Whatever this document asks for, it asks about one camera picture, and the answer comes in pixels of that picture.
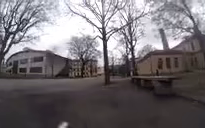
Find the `road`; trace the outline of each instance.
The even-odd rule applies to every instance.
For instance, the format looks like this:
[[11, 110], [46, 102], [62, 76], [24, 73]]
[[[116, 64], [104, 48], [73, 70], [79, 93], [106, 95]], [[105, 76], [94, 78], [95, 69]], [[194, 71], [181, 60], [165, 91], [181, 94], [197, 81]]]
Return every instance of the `road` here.
[[0, 128], [205, 128], [205, 106], [128, 80], [0, 80]]

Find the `distant building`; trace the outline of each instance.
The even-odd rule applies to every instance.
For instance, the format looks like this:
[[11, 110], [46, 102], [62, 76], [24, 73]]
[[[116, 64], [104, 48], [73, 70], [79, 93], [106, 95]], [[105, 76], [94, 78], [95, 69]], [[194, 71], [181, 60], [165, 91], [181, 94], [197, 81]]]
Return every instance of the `distant building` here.
[[6, 62], [6, 72], [29, 76], [69, 76], [70, 59], [51, 51], [25, 48], [11, 55]]
[[[71, 68], [69, 69], [70, 77], [81, 77], [81, 61], [72, 60]], [[94, 77], [97, 76], [97, 60], [90, 60], [84, 66], [83, 77]]]
[[157, 71], [160, 74], [170, 74], [204, 68], [202, 49], [194, 36], [170, 50], [156, 50], [137, 61], [139, 75], [155, 75]]
[[101, 76], [104, 74], [104, 67], [97, 67], [97, 75]]

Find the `white road marking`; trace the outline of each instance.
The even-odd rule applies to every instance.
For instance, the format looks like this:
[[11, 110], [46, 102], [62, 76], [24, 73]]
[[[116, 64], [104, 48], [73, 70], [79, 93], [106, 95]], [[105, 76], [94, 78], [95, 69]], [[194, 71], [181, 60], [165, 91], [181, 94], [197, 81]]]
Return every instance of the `white road marking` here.
[[69, 123], [68, 122], [62, 122], [61, 124], [59, 124], [58, 128], [68, 128]]

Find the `curb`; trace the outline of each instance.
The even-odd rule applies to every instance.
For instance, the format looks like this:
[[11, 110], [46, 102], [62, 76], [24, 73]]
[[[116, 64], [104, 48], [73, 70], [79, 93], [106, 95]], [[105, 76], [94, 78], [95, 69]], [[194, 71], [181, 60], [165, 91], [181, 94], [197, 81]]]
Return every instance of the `curb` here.
[[197, 101], [198, 103], [205, 105], [205, 97], [204, 96], [191, 96], [185, 93], [176, 93], [177, 96], [182, 97], [184, 99], [190, 100], [190, 101]]

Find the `overcast sky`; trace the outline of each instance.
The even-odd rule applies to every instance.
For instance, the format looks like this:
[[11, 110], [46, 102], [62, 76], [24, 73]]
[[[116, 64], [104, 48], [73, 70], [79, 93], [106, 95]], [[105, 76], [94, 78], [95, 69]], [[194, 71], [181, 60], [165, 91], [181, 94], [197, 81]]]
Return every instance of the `overcast sky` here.
[[[157, 49], [162, 49], [162, 43], [161, 39], [158, 37], [159, 32], [158, 28], [153, 25], [150, 20], [145, 20], [145, 37], [139, 40], [139, 44], [137, 46], [138, 51], [140, 47], [146, 45], [146, 44], [152, 44]], [[41, 32], [40, 39], [37, 41], [34, 41], [33, 44], [19, 44], [14, 46], [9, 54], [18, 52], [22, 50], [24, 47], [30, 47], [36, 50], [46, 50], [46, 49], [52, 49], [52, 47], [56, 46], [56, 53], [60, 54], [64, 57], [69, 57], [67, 51], [67, 45], [66, 43], [69, 41], [69, 39], [72, 36], [81, 36], [82, 34], [90, 34], [95, 35], [96, 30], [92, 28], [85, 20], [81, 19], [80, 17], [66, 17], [66, 16], [59, 16], [56, 18], [55, 23], [53, 25], [47, 25], [43, 28], [43, 31]], [[173, 47], [180, 43], [180, 41], [173, 40], [171, 38], [168, 38], [170, 47]], [[118, 51], [115, 50], [117, 46], [116, 40], [111, 38], [108, 42], [108, 49], [111, 51], [116, 52], [115, 54], [118, 54]], [[100, 47], [98, 48], [102, 51], [102, 43], [100, 42]]]

